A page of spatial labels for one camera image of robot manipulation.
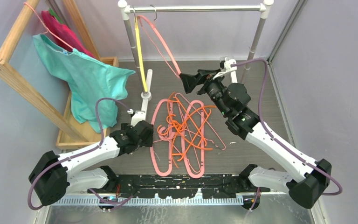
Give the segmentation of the wooden clothes rack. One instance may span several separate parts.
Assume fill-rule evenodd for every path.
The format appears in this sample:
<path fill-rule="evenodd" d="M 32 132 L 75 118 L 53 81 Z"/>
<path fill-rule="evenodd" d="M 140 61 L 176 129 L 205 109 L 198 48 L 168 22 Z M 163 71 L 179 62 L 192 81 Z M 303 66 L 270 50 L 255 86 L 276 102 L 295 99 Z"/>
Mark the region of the wooden clothes rack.
<path fill-rule="evenodd" d="M 70 111 L 68 85 L 51 76 L 32 37 L 45 0 L 0 0 L 0 148 L 77 149 L 100 139 Z"/>

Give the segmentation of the teal t-shirt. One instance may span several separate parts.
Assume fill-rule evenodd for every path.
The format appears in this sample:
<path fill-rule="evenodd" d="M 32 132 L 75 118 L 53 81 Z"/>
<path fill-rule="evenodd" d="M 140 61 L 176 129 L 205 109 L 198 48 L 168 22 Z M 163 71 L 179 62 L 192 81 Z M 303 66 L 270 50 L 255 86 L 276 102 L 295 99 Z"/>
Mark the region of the teal t-shirt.
<path fill-rule="evenodd" d="M 71 112 L 78 123 L 89 122 L 96 133 L 117 123 L 118 107 L 112 99 L 127 98 L 126 83 L 135 71 L 105 64 L 85 53 L 67 51 L 46 35 L 33 36 L 36 51 L 50 75 L 68 83 Z"/>

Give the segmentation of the magenta garment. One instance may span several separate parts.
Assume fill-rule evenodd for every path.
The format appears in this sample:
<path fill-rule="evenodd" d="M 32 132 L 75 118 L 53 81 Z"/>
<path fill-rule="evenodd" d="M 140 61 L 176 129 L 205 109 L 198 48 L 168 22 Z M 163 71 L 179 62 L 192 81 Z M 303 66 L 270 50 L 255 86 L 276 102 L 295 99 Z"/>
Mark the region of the magenta garment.
<path fill-rule="evenodd" d="M 83 46 L 77 35 L 71 29 L 69 29 L 68 26 L 61 24 L 48 11 L 42 11 L 41 17 L 46 27 L 50 30 L 51 33 L 53 33 L 53 37 L 57 45 L 69 52 L 72 52 L 73 49 L 76 49 L 79 52 L 94 58 L 92 53 Z"/>

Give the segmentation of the right thick pink hanger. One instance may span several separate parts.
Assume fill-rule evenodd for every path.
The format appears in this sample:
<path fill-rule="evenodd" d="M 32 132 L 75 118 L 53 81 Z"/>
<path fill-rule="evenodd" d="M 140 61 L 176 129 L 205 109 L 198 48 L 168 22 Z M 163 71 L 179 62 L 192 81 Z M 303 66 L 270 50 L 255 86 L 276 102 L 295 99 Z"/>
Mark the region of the right thick pink hanger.
<path fill-rule="evenodd" d="M 186 171 L 192 178 L 200 178 L 205 172 L 205 123 L 209 115 L 200 100 L 190 101 L 182 115 L 182 150 L 177 161 L 184 162 Z"/>

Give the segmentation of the yellow hanger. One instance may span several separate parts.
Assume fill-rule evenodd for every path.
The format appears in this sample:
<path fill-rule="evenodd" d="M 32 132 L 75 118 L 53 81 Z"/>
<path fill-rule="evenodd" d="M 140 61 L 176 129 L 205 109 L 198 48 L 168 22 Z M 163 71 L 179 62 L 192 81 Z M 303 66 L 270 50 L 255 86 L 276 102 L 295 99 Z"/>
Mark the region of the yellow hanger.
<path fill-rule="evenodd" d="M 140 30 L 139 30 L 139 22 L 138 22 L 138 18 L 135 14 L 134 14 L 134 25 L 135 25 L 135 38 L 136 38 L 136 47 L 137 47 L 137 54 L 138 54 L 138 62 L 139 62 L 139 68 L 140 68 L 140 75 L 141 75 L 141 80 L 142 80 L 142 86 L 143 86 L 143 90 L 144 90 L 144 94 L 148 93 L 148 87 L 147 87 L 147 83 L 146 83 L 146 74 L 145 74 L 145 70 L 144 70 L 144 64 L 143 64 L 143 56 L 142 56 L 142 48 L 141 48 L 141 39 L 140 39 Z"/>

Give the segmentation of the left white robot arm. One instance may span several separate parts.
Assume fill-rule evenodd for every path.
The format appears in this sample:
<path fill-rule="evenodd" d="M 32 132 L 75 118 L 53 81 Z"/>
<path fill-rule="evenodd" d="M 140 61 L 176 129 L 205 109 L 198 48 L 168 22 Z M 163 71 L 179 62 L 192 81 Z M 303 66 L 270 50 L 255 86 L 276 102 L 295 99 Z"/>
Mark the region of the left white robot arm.
<path fill-rule="evenodd" d="M 83 190 L 113 192 L 117 189 L 118 180 L 111 168 L 88 168 L 142 147 L 151 147 L 153 135 L 154 126 L 147 121 L 142 120 L 134 126 L 122 123 L 120 130 L 113 131 L 95 144 L 69 153 L 44 153 L 28 177 L 31 183 L 28 192 L 29 207 L 33 210 L 40 208 L 32 205 L 32 193 L 36 193 L 41 206 L 48 206 L 68 193 Z"/>

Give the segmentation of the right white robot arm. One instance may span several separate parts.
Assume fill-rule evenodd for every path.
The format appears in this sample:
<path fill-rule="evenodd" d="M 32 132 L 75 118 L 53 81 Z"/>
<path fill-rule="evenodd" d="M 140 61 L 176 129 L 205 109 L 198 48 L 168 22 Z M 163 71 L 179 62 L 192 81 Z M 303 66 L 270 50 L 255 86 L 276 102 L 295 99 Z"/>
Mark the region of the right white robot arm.
<path fill-rule="evenodd" d="M 243 190 L 250 192 L 256 187 L 274 189 L 288 194 L 303 208 L 314 206 L 330 184 L 328 177 L 332 165 L 329 161 L 317 161 L 277 135 L 248 107 L 251 97 L 245 85 L 231 83 L 225 86 L 219 70 L 199 70 L 196 75 L 181 73 L 179 78 L 185 93 L 191 93 L 200 85 L 197 94 L 209 96 L 227 118 L 225 124 L 231 133 L 259 147 L 285 169 L 280 172 L 250 164 L 241 172 Z"/>

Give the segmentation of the white metal clothes rack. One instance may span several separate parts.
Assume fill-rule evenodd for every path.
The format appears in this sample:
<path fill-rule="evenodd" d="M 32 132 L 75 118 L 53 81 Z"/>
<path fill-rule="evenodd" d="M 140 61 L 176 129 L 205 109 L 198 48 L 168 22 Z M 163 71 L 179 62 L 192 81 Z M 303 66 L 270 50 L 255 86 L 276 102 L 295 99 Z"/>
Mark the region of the white metal clothes rack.
<path fill-rule="evenodd" d="M 251 5 L 253 2 L 260 6 L 262 0 L 127 0 L 127 6 L 132 7 L 129 3 L 137 3 L 135 6 L 140 8 L 146 7 L 146 3 L 157 5 L 157 8 L 166 7 L 201 7 L 216 6 L 218 8 L 231 7 L 236 5 Z M 104 16 L 108 22 L 110 33 L 114 39 L 113 53 L 124 62 L 128 62 L 128 68 L 138 72 L 137 50 L 135 48 L 135 60 L 132 55 L 133 48 L 128 39 L 126 27 L 130 28 L 130 39 L 135 40 L 134 34 L 134 15 L 126 15 L 128 20 L 123 20 L 121 8 L 118 7 L 118 0 L 114 0 L 111 6 L 110 15 Z M 157 21 L 153 22 L 155 12 L 141 12 L 136 15 L 144 14 L 150 18 L 152 24 L 162 35 L 167 43 L 169 50 L 172 52 L 176 61 L 207 61 L 218 60 L 221 56 L 234 56 L 237 60 L 247 58 L 251 44 L 256 33 L 258 32 L 258 23 L 272 21 L 269 15 L 266 20 L 260 16 L 264 16 L 265 12 L 258 11 L 169 11 L 163 12 L 157 9 Z M 167 71 L 152 68 L 152 64 L 148 61 L 162 61 L 157 50 L 150 40 L 147 40 L 146 34 L 142 34 L 141 50 L 144 60 L 144 68 L 152 69 L 153 76 L 152 87 L 157 87 L 158 78 L 164 75 L 174 80 L 176 77 L 170 69 L 165 65 Z"/>

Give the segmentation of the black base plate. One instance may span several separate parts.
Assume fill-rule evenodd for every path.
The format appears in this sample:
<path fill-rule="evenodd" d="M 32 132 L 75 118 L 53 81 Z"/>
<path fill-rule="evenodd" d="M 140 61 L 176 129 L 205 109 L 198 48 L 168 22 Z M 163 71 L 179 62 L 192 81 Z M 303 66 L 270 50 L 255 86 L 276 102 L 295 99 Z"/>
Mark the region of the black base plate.
<path fill-rule="evenodd" d="M 233 204 L 256 209 L 268 188 L 251 186 L 243 177 L 232 174 L 210 174 L 200 178 L 188 175 L 118 175 L 100 188 L 88 190 L 103 194 L 105 201 L 127 205 L 216 205 Z"/>

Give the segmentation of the pink metal-hook hanger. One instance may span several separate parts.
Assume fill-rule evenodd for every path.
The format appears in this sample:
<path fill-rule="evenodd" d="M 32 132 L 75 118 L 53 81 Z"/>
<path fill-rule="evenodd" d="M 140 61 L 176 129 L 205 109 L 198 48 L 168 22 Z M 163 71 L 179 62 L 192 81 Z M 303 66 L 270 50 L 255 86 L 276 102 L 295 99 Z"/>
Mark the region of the pink metal-hook hanger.
<path fill-rule="evenodd" d="M 171 71 L 174 73 L 174 75 L 179 78 L 179 75 L 181 73 L 180 67 L 175 59 L 175 57 L 173 56 L 171 50 L 169 49 L 167 43 L 165 42 L 164 38 L 162 37 L 162 35 L 160 34 L 160 32 L 157 30 L 156 25 L 155 25 L 155 20 L 157 19 L 158 15 L 157 15 L 157 10 L 155 9 L 154 5 L 150 4 L 150 6 L 153 8 L 154 13 L 155 13 L 155 18 L 153 20 L 153 22 L 151 22 L 149 19 L 147 19 L 144 15 L 139 15 L 139 16 L 135 16 L 135 19 L 137 20 L 144 20 L 149 26 L 150 28 L 153 30 L 153 32 L 155 33 L 156 37 L 159 39 L 159 41 L 161 42 L 162 46 L 164 47 L 164 49 L 166 50 L 173 67 L 171 66 L 171 64 L 167 61 L 167 59 L 165 58 L 165 56 L 162 54 L 162 52 L 160 51 L 160 49 L 158 48 L 157 44 L 153 41 L 153 39 L 150 37 L 148 31 L 146 30 L 146 28 L 143 27 L 142 22 L 140 22 L 140 26 L 141 28 L 144 30 L 144 32 L 146 33 L 147 37 L 149 38 L 149 40 L 152 42 L 152 44 L 155 46 L 156 50 L 158 51 L 158 53 L 160 54 L 160 56 L 162 57 L 162 59 L 164 60 L 164 62 L 166 63 L 166 65 L 171 69 Z"/>

